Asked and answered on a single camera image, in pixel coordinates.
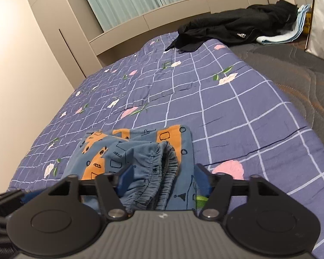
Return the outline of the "blue pants with orange vehicles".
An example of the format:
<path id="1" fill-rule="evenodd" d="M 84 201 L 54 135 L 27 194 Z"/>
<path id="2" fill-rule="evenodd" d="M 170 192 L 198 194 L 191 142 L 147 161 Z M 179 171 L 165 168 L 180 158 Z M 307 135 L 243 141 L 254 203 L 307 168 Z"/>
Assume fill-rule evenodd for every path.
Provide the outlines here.
<path id="1" fill-rule="evenodd" d="M 71 154 L 62 176 L 93 180 L 126 166 L 133 169 L 133 180 L 120 200 L 128 213 L 196 209 L 194 151 L 187 126 L 90 130 Z"/>

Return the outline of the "purple checked floral quilt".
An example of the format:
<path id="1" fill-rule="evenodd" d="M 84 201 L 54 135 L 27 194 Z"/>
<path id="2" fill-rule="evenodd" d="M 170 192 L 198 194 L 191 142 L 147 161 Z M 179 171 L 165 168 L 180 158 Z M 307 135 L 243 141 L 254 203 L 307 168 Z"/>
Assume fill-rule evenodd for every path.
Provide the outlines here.
<path id="1" fill-rule="evenodd" d="M 85 79 L 22 159 L 9 189 L 39 190 L 61 179 L 86 133 L 187 126 L 194 159 L 213 170 L 236 160 L 317 215 L 324 258 L 324 144 L 272 76 L 252 68 L 217 40 L 196 52 L 167 46 L 175 33 Z"/>

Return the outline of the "black clothing pile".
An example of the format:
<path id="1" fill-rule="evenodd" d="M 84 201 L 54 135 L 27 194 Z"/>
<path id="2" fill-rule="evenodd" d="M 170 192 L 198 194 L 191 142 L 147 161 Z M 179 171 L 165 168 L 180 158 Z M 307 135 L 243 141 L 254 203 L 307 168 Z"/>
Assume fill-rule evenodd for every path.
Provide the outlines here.
<path id="1" fill-rule="evenodd" d="M 285 0 L 275 4 L 251 5 L 193 19 L 178 28 L 178 36 L 167 47 L 180 53 L 198 50 L 216 39 L 226 46 L 253 43 L 258 37 L 273 37 L 296 21 L 298 7 Z"/>

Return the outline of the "light blue folded towels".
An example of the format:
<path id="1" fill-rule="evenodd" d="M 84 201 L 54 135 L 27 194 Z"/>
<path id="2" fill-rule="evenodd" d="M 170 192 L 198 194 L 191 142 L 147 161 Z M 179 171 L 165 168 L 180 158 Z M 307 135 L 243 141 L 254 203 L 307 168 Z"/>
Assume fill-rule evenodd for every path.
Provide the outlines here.
<path id="1" fill-rule="evenodd" d="M 297 12 L 297 19 L 292 24 L 291 29 L 282 29 L 279 31 L 279 35 L 272 37 L 259 36 L 256 41 L 262 45 L 268 44 L 283 44 L 295 41 L 304 31 L 305 23 L 307 20 L 307 14 L 310 13 L 311 5 L 305 4 L 299 7 Z"/>

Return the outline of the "beige wardrobe and window unit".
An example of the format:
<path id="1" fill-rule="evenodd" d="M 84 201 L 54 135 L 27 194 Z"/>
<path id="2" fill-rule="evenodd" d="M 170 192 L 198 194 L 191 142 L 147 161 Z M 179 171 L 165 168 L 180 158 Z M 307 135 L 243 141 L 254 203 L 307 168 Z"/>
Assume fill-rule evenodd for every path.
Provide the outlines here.
<path id="1" fill-rule="evenodd" d="M 47 44 L 74 88 L 101 68 L 138 51 L 148 40 L 176 31 L 193 18 L 277 1 L 181 0 L 105 30 L 87 0 L 28 0 Z M 286 1 L 296 5 L 312 2 Z"/>

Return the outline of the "yellow package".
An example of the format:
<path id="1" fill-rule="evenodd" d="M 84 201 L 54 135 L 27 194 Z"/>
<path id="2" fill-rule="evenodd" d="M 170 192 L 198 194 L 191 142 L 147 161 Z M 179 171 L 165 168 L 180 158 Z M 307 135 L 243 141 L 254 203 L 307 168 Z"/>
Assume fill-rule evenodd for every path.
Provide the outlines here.
<path id="1" fill-rule="evenodd" d="M 309 34 L 309 32 L 310 32 L 311 20 L 312 20 L 312 13 L 310 11 L 308 11 L 305 14 L 305 21 L 304 21 L 304 27 L 303 27 L 303 33 L 305 35 Z"/>

